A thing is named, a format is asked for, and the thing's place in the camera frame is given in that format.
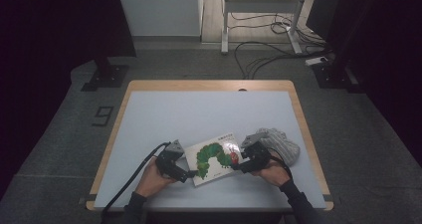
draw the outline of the gray cloth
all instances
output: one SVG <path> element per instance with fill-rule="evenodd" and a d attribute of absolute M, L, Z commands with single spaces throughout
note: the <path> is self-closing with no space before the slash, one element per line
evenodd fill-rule
<path fill-rule="evenodd" d="M 258 132 L 266 132 L 268 137 L 263 137 L 260 143 L 265 146 L 274 149 L 283 159 L 287 166 L 293 165 L 298 160 L 301 148 L 288 140 L 286 134 L 275 128 L 264 128 L 258 129 Z"/>

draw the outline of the white wall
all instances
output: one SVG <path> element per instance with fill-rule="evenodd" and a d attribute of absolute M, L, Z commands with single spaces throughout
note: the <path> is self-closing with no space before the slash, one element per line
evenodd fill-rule
<path fill-rule="evenodd" d="M 201 35 L 203 0 L 120 0 L 131 36 Z"/>

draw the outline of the wooden table edge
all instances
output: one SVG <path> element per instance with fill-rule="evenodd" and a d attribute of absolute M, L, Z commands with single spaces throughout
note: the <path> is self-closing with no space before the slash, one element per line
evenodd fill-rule
<path fill-rule="evenodd" d="M 313 170 L 316 175 L 319 188 L 323 196 L 330 197 L 329 189 L 326 184 L 325 176 L 323 175 L 322 168 L 317 157 L 317 151 L 314 146 L 311 133 L 308 128 L 308 124 L 305 119 L 304 112 L 299 101 L 298 94 L 296 93 L 295 85 L 291 81 L 243 81 L 243 80 L 136 80 L 131 81 L 127 86 L 127 90 L 124 94 L 124 98 L 121 102 L 120 109 L 118 111 L 117 117 L 115 119 L 114 126 L 112 128 L 111 134 L 108 139 L 108 143 L 105 148 L 105 152 L 99 166 L 96 178 L 94 180 L 93 186 L 90 191 L 90 195 L 97 195 L 100 190 L 100 185 L 103 180 L 103 176 L 106 171 L 106 165 L 108 163 L 109 156 L 114 145 L 114 141 L 120 126 L 121 120 L 124 115 L 124 111 L 127 106 L 130 94 L 133 91 L 287 91 L 292 100 L 292 107 L 296 118 L 298 120 L 302 137 L 307 148 L 308 155 L 310 156 L 310 161 L 313 164 Z M 93 200 L 87 201 L 87 209 L 96 211 L 94 207 L 95 202 Z M 327 200 L 325 202 L 326 208 L 324 210 L 328 211 L 333 208 L 333 202 Z"/>

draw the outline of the power strip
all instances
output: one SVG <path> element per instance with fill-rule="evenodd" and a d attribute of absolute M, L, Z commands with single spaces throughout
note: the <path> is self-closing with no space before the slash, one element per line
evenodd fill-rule
<path fill-rule="evenodd" d="M 323 64 L 323 63 L 326 63 L 327 61 L 328 59 L 326 57 L 318 57 L 318 58 L 312 58 L 312 59 L 306 60 L 305 64 L 307 66 L 312 66 L 312 65 Z"/>

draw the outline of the white tabletop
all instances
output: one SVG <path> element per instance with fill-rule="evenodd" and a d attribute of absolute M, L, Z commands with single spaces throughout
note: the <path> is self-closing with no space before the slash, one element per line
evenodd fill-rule
<path fill-rule="evenodd" d="M 104 208 L 159 144 L 179 139 L 190 146 L 227 132 L 238 143 L 258 128 L 277 128 L 301 148 L 291 167 L 295 184 L 315 208 L 325 208 L 287 92 L 131 92 L 94 207 Z M 187 169 L 185 159 L 178 165 Z M 141 173 L 112 206 L 127 204 Z M 286 196 L 259 177 L 238 171 L 195 187 L 177 182 L 150 197 L 156 211 L 278 211 Z"/>

